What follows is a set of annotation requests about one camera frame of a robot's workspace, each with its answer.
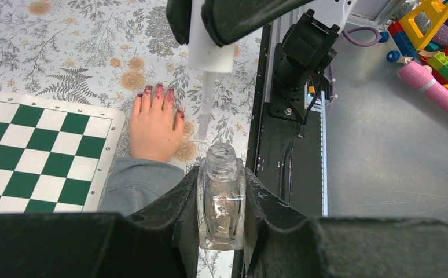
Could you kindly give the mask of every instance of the clear glass bottle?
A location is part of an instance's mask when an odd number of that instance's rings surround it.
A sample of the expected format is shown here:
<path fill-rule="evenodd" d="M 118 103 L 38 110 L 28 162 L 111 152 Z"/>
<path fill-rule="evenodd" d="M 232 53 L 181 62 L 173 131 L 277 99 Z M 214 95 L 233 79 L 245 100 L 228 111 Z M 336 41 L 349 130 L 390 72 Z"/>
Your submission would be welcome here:
<path fill-rule="evenodd" d="M 197 185 L 200 248 L 242 249 L 246 179 L 243 161 L 231 145 L 208 149 Z"/>

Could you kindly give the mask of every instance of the blue lego brick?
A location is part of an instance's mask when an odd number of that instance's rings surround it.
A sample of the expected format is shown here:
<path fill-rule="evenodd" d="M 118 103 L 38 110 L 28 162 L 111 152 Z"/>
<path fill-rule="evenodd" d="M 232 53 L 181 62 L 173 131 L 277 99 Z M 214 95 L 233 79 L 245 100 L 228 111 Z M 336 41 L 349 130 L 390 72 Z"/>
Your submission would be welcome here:
<path fill-rule="evenodd" d="M 433 43 L 433 42 L 429 42 L 428 43 L 428 45 L 425 47 L 425 51 L 437 51 L 439 49 L 439 46 L 438 45 L 436 45 L 435 43 Z"/>
<path fill-rule="evenodd" d="M 396 46 L 399 48 L 401 55 L 403 55 L 404 57 L 417 56 L 418 51 L 415 49 L 415 47 L 413 47 L 412 42 L 404 31 L 398 32 L 396 35 L 394 35 L 393 40 L 396 43 Z"/>

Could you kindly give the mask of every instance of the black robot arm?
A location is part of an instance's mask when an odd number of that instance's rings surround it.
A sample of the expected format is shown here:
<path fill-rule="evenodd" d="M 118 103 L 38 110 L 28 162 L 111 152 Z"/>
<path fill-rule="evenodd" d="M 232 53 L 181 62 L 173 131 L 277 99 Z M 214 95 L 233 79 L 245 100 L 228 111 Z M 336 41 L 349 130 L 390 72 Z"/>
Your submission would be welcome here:
<path fill-rule="evenodd" d="M 215 44 L 224 46 L 309 2 L 312 0 L 206 0 L 201 16 Z M 182 45 L 189 42 L 191 12 L 192 0 L 168 0 L 166 16 Z"/>

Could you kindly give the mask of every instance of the black mount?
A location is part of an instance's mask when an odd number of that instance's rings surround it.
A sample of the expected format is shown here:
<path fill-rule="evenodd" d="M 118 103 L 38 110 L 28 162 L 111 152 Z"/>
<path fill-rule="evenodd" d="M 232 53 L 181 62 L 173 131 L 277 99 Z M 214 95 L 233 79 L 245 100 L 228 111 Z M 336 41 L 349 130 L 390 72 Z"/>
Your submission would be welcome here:
<path fill-rule="evenodd" d="M 303 122 L 304 86 L 308 78 L 315 72 L 323 72 L 336 56 L 331 47 L 340 27 L 328 28 L 313 15 L 314 11 L 309 9 L 290 27 L 283 43 L 275 47 L 270 94 L 270 115 L 275 118 Z"/>

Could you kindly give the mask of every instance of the pink flashlight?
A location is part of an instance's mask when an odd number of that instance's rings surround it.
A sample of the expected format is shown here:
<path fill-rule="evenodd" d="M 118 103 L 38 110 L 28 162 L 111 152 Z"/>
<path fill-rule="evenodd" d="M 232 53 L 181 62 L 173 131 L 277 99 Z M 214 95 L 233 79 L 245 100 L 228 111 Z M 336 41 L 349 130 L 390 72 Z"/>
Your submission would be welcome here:
<path fill-rule="evenodd" d="M 448 90 L 426 68 L 411 61 L 398 74 L 408 85 L 424 93 L 448 113 Z"/>

